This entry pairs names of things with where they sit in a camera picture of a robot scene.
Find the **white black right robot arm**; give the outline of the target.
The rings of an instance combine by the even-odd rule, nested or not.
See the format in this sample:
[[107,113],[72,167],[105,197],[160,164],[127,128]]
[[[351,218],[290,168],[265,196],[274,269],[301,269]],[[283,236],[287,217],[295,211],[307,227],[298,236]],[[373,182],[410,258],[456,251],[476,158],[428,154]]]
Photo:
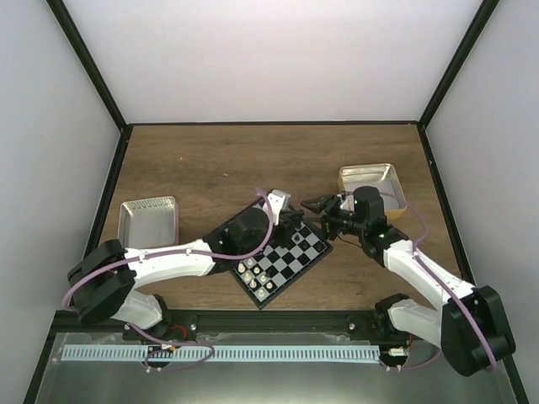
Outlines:
[[[345,197],[352,210],[342,207]],[[404,295],[379,302],[374,318],[376,333],[385,339],[406,332],[436,346],[460,375],[496,369],[516,350],[502,300],[490,286],[478,288],[459,279],[427,257],[419,240],[391,225],[385,213],[384,193],[361,186],[341,194],[325,194],[301,202],[318,215],[323,236],[357,237],[364,254],[413,286],[429,303],[425,307]]]

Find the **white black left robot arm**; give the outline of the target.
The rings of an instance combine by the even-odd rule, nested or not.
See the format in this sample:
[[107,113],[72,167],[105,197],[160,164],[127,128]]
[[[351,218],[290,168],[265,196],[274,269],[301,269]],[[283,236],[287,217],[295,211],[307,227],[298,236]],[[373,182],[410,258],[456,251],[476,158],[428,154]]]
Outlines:
[[272,242],[289,239],[302,217],[300,210],[252,207],[220,231],[180,246],[136,249],[109,240],[68,272],[62,307],[83,324],[115,319],[138,326],[152,339],[164,339],[172,319],[164,313],[165,305],[141,293],[141,287],[246,267]]

